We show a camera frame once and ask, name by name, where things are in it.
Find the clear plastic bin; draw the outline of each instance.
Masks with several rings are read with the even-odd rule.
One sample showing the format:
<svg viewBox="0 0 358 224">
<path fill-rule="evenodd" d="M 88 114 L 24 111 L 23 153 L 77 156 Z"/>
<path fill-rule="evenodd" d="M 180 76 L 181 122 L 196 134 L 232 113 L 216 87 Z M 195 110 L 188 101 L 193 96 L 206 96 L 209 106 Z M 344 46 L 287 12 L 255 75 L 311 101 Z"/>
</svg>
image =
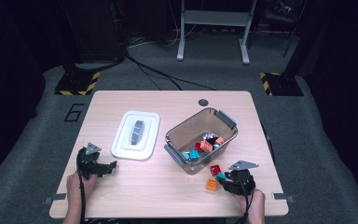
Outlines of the clear plastic bin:
<svg viewBox="0 0 358 224">
<path fill-rule="evenodd" d="M 182 153 L 195 148 L 205 133 L 214 133 L 225 141 L 211 153 L 200 153 L 193 161 L 187 159 Z M 221 155 L 237 134 L 237 124 L 231 117 L 223 111 L 205 108 L 167 132 L 165 149 L 186 173 L 194 175 Z"/>
</svg>

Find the blue block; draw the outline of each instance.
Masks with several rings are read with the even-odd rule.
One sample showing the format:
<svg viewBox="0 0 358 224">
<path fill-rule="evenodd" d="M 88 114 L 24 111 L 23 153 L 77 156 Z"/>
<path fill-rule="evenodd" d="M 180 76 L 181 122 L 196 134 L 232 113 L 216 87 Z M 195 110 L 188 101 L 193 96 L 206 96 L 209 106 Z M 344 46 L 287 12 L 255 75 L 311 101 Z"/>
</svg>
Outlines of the blue block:
<svg viewBox="0 0 358 224">
<path fill-rule="evenodd" d="M 190 156 L 188 156 L 186 152 L 182 152 L 182 155 L 185 157 L 186 160 L 190 159 Z"/>
<path fill-rule="evenodd" d="M 192 161 L 196 161 L 199 158 L 200 158 L 200 154 L 199 154 L 199 152 L 197 150 L 194 150 L 194 149 L 190 150 L 190 159 Z"/>
<path fill-rule="evenodd" d="M 223 173 L 220 173 L 220 172 L 216 175 L 216 180 L 217 180 L 217 181 L 219 181 L 218 178 L 227 179 L 227 177 L 226 177 Z"/>
</svg>

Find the human hand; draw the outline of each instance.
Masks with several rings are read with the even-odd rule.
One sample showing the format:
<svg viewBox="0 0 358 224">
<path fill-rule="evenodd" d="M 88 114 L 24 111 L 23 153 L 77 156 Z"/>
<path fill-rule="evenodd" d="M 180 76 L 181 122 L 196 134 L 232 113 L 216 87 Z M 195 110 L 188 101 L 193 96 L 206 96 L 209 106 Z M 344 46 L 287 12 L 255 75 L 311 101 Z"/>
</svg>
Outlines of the human hand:
<svg viewBox="0 0 358 224">
<path fill-rule="evenodd" d="M 84 185 L 85 199 L 87 200 L 94 189 L 97 175 L 90 175 L 89 179 L 86 179 L 83 176 L 81 178 Z M 77 172 L 72 175 L 68 175 L 66 188 L 69 206 L 81 205 L 80 180 Z"/>
<path fill-rule="evenodd" d="M 240 204 L 243 213 L 246 212 L 246 198 L 242 195 L 231 194 Z M 248 211 L 248 221 L 250 224 L 264 224 L 265 223 L 265 201 L 266 195 L 260 189 L 254 189 L 252 194 L 248 196 L 249 203 L 252 200 L 252 204 Z"/>
</svg>

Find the container handle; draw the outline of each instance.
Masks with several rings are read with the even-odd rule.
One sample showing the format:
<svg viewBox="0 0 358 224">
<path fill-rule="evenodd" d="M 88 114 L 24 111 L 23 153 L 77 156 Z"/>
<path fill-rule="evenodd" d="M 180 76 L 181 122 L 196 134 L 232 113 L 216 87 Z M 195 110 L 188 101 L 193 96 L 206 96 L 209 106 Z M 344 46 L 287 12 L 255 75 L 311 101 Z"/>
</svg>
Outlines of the container handle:
<svg viewBox="0 0 358 224">
<path fill-rule="evenodd" d="M 168 146 L 167 144 L 164 146 L 165 150 L 167 150 L 167 152 L 171 155 L 171 157 L 173 158 L 174 161 L 176 161 L 176 163 L 180 166 L 180 167 L 184 167 L 185 163 L 182 162 L 181 158 L 174 153 L 174 149 L 171 148 L 170 146 Z"/>
<path fill-rule="evenodd" d="M 237 126 L 237 123 L 234 119 L 232 119 L 228 114 L 226 114 L 223 110 L 215 111 L 214 114 L 220 118 L 225 124 L 232 130 Z"/>
</svg>

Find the person's arm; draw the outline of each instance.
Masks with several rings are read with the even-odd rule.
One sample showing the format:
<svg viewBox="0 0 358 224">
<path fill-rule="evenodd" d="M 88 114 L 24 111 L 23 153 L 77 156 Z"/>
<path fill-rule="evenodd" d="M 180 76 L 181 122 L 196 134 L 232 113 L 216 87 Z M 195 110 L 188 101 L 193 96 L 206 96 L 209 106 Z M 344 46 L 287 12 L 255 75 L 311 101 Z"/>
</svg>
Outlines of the person's arm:
<svg viewBox="0 0 358 224">
<path fill-rule="evenodd" d="M 84 193 L 86 200 L 94 189 L 97 175 L 90 175 L 89 179 L 85 179 L 82 176 L 82 182 L 84 184 Z M 68 175 L 67 182 L 67 199 L 68 210 L 66 212 L 63 224 L 79 224 L 81 219 L 81 194 L 80 194 L 80 180 L 77 172 L 73 175 Z"/>
<path fill-rule="evenodd" d="M 234 198 L 240 203 L 243 213 L 246 212 L 246 198 L 232 194 Z M 250 224 L 265 224 L 265 200 L 266 195 L 260 189 L 254 189 L 253 199 L 252 195 L 248 196 L 249 202 L 252 200 L 251 207 L 249 208 L 248 221 Z"/>
</svg>

